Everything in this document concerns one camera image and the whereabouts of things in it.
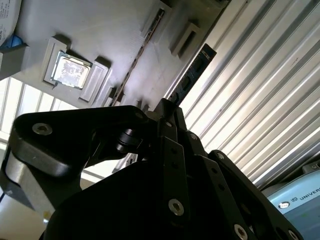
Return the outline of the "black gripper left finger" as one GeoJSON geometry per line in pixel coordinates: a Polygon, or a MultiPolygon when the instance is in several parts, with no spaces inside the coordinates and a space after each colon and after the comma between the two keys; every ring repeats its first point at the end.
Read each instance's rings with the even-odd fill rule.
{"type": "Polygon", "coordinates": [[[162,99],[147,113],[128,105],[23,114],[13,123],[9,162],[24,169],[10,180],[49,223],[66,200],[135,163],[185,165],[174,105],[162,99]]]}

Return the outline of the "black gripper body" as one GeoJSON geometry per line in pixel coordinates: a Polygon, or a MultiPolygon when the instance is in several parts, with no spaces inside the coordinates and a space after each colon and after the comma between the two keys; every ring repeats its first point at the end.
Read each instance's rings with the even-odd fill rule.
{"type": "Polygon", "coordinates": [[[185,164],[141,161],[73,195],[59,206],[46,240],[233,240],[232,217],[205,172],[185,164]]]}

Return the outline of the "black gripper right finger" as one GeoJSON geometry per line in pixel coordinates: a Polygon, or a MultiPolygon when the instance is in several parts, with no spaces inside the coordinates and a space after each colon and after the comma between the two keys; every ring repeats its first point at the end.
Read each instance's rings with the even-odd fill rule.
{"type": "Polygon", "coordinates": [[[301,240],[303,236],[220,150],[206,153],[174,104],[186,149],[192,234],[197,240],[301,240]]]}

